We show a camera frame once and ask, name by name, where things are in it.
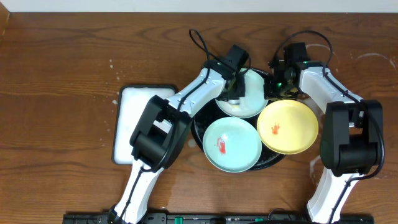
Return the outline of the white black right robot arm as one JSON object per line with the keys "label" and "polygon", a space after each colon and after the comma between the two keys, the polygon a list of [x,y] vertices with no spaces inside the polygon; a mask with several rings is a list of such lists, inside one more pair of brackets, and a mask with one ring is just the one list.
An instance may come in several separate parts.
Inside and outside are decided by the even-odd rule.
{"label": "white black right robot arm", "polygon": [[320,141],[324,168],[306,210],[311,222],[338,223],[354,186],[373,178],[384,165],[382,105],[350,92],[319,61],[279,60],[270,68],[266,98],[285,103],[304,93],[325,115]]}

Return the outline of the yellow plate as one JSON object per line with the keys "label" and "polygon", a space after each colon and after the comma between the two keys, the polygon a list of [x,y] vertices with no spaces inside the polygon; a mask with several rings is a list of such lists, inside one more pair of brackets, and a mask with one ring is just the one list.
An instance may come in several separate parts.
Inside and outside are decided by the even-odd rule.
{"label": "yellow plate", "polygon": [[270,150],[279,154],[298,154],[315,142],[318,120],[305,104],[280,100],[262,110],[256,129],[261,141]]}

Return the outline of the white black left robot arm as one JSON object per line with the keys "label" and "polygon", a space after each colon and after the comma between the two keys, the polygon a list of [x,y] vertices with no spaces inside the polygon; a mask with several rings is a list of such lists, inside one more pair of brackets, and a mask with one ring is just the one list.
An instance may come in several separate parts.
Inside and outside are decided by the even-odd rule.
{"label": "white black left robot arm", "polygon": [[234,85],[238,96],[244,96],[245,63],[246,59],[208,60],[194,81],[168,97],[133,98],[132,87],[121,90],[112,159],[132,170],[108,223],[138,223],[143,218],[159,175],[183,148],[193,117],[209,101],[228,98]]}

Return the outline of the yellow blue sponge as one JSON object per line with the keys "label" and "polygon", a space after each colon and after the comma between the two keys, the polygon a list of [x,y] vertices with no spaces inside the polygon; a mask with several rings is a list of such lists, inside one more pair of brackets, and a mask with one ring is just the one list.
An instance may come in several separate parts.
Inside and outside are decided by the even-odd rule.
{"label": "yellow blue sponge", "polygon": [[240,98],[232,98],[227,101],[230,105],[240,105]]}

